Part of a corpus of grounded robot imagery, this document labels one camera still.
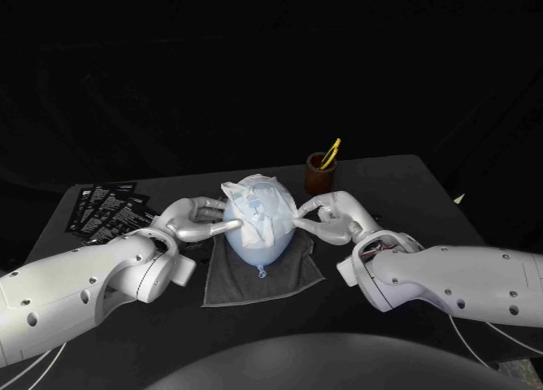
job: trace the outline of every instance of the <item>table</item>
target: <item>table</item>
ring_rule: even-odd
[[[151,196],[149,205],[162,212],[182,197],[219,197],[221,183],[238,182],[261,173],[277,176],[300,206],[310,199],[303,189],[304,169],[304,165],[296,165],[140,180],[136,192]],[[78,190],[88,186],[75,185],[66,191],[29,262],[81,246],[78,238],[63,231]],[[346,190],[368,211],[381,215],[382,227],[407,232],[427,247],[441,244],[485,245],[483,238],[417,156],[339,161],[333,190]],[[333,246],[316,237],[314,242],[313,259],[327,280],[286,299],[202,308],[209,265],[198,264],[186,288],[170,284],[153,303],[137,301],[121,306],[102,325],[68,343],[42,381],[43,388],[140,389],[224,349],[275,336],[312,332],[392,336],[472,358],[453,331],[447,314],[428,303],[412,301],[391,312],[381,313],[369,305],[359,288],[348,287],[336,263],[352,253],[353,244]],[[489,339],[482,345],[486,345],[483,358],[503,358],[506,352],[500,349],[496,352],[495,347],[489,346]],[[52,359],[45,359],[20,379],[20,384],[35,382]],[[22,372],[33,360],[0,369],[0,384]]]

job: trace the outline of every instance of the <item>gray towel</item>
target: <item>gray towel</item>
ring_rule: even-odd
[[[237,306],[287,298],[324,280],[313,258],[313,240],[297,229],[278,260],[265,266],[267,277],[245,263],[224,234],[215,236],[203,307]]]

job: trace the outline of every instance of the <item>black packet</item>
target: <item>black packet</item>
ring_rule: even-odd
[[[89,188],[82,188],[81,192],[78,193],[78,200],[76,200],[75,208],[72,209],[69,223],[66,224],[66,229],[65,229],[65,232],[68,233],[75,232],[78,230],[78,225],[82,219],[82,213],[85,211],[85,206],[92,191],[94,191],[94,187],[89,187]]]
[[[76,230],[81,229],[82,223],[91,217],[92,212],[102,204],[104,198],[108,195],[110,191],[117,191],[121,193],[131,193],[134,191],[136,187],[137,187],[136,182],[120,183],[120,184],[118,183],[107,183],[107,184],[97,184],[94,186],[94,191],[92,191],[92,194],[88,198],[88,203],[87,203],[87,206],[84,208],[82,219],[79,221]]]
[[[149,207],[130,200],[115,213],[114,218],[104,222],[91,238],[84,240],[82,243],[85,245],[108,244],[123,234],[149,227],[157,215]]]
[[[91,213],[89,218],[82,222],[82,227],[78,231],[79,236],[91,236],[102,226],[104,222],[118,213],[125,206],[128,200],[137,201],[141,205],[147,205],[150,197],[138,193],[123,193],[121,191],[110,191],[102,200],[102,204]]]

